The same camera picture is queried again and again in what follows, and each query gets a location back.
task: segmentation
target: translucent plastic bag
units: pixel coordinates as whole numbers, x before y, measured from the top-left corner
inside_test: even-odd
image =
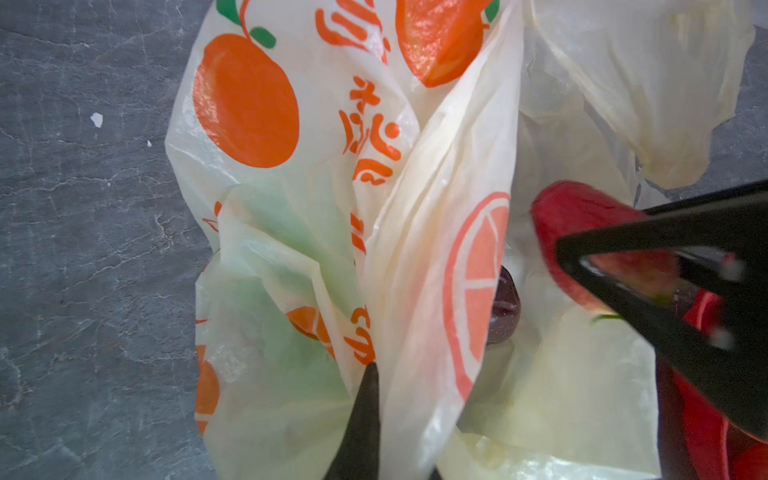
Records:
[[[217,0],[204,20],[166,148],[214,250],[195,416],[221,478],[321,478],[374,358],[380,478],[658,476],[653,352],[590,328],[528,218],[560,178],[657,193],[524,28],[538,7],[486,4]],[[523,316],[483,362],[502,260]]]
[[[745,0],[531,0],[528,22],[664,188],[694,183],[733,116],[754,40]]]

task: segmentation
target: dark plum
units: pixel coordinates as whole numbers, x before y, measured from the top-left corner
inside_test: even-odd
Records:
[[[493,299],[491,322],[488,325],[488,340],[486,345],[501,343],[515,331],[520,320],[520,296],[515,288],[512,275],[502,266],[498,276],[496,296]]]

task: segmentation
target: gray countertop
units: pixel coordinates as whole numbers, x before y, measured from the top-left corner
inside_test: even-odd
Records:
[[[163,146],[209,4],[0,0],[2,478],[216,476],[193,417],[211,252]],[[768,177],[766,139],[759,31],[710,170],[670,195]]]

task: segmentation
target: red vegetable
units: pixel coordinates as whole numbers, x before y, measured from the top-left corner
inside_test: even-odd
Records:
[[[758,443],[739,455],[730,471],[731,480],[768,480],[768,445]]]
[[[586,184],[555,182],[545,188],[531,207],[538,243],[556,284],[585,309],[611,313],[597,297],[576,283],[557,264],[555,243],[559,237],[594,228],[642,220],[646,215]],[[591,262],[638,293],[671,301],[679,283],[677,257],[668,250],[593,255]]]
[[[699,292],[684,320],[707,334],[719,323],[723,299]],[[700,480],[768,480],[768,445],[730,425],[682,376],[675,374],[683,396],[684,435],[690,461]]]

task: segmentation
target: orange slice print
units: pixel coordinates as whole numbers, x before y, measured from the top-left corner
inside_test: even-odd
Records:
[[[197,346],[197,364],[200,366],[200,378],[197,380],[197,399],[194,404],[195,420],[200,433],[205,433],[208,419],[216,411],[219,403],[219,379],[214,367],[205,358],[205,345]]]
[[[480,371],[488,322],[504,256],[509,194],[494,192],[475,207],[454,240],[445,268],[442,313],[464,400]]]
[[[293,325],[293,328],[302,335],[322,343],[326,351],[334,360],[336,359],[336,356],[333,354],[331,338],[328,336],[326,324],[323,322],[323,316],[320,315],[318,309],[311,306],[302,306],[286,313],[286,316],[290,320],[291,325]]]

